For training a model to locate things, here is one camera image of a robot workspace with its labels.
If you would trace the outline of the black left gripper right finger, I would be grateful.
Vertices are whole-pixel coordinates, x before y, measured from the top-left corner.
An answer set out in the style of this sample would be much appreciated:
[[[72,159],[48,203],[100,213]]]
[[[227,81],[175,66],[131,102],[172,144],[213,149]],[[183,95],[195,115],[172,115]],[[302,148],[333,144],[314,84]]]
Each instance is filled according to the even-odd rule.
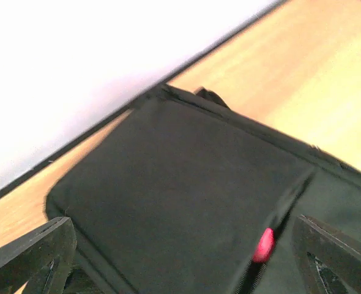
[[[313,217],[299,216],[294,256],[307,293],[361,293],[361,242]]]

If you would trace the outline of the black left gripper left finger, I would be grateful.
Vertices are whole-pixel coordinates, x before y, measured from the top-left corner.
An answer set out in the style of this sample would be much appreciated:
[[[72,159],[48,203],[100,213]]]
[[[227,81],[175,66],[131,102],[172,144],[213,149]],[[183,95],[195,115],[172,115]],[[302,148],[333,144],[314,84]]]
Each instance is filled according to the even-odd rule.
[[[72,220],[56,217],[0,247],[0,293],[62,293],[73,263]]]

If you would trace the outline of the pink highlighter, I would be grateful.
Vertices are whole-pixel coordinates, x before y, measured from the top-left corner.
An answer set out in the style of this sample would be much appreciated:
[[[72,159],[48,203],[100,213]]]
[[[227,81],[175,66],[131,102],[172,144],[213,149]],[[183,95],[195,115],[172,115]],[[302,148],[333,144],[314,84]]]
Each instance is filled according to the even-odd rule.
[[[274,231],[271,228],[266,228],[253,254],[252,261],[255,263],[265,263],[270,259],[270,256],[275,247]]]

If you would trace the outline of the black backpack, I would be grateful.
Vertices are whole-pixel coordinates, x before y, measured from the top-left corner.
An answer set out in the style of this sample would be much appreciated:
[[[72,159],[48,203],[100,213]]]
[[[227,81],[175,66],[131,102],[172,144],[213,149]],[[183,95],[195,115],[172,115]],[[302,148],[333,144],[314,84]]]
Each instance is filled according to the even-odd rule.
[[[132,112],[47,195],[105,293],[305,293],[299,215],[361,242],[361,172],[171,86]],[[266,228],[275,247],[252,261]]]

